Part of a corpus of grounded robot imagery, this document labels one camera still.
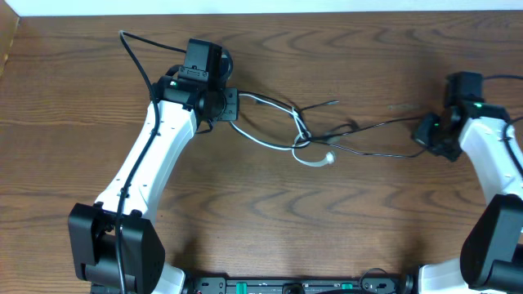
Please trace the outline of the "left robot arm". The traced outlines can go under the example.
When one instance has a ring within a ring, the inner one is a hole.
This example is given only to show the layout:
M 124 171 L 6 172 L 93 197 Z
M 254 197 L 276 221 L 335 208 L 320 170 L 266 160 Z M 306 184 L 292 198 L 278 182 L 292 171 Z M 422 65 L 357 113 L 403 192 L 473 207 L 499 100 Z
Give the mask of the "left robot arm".
M 199 125 L 235 121 L 237 89 L 226 85 L 230 53 L 190 39 L 185 60 L 147 82 L 150 104 L 143 128 L 114 179 L 91 205 L 68 217 L 74 271 L 93 293 L 185 293 L 186 273 L 169 265 L 154 224 L 163 190 Z

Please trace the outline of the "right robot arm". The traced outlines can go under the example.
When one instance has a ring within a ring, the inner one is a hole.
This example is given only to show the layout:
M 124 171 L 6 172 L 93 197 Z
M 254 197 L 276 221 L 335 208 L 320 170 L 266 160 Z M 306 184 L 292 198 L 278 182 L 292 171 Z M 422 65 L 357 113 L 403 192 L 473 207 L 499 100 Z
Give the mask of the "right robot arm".
M 426 151 L 451 162 L 466 154 L 486 204 L 459 257 L 419 268 L 415 293 L 522 291 L 522 151 L 514 119 L 485 101 L 485 80 L 473 72 L 448 75 L 443 113 L 427 114 L 412 134 Z

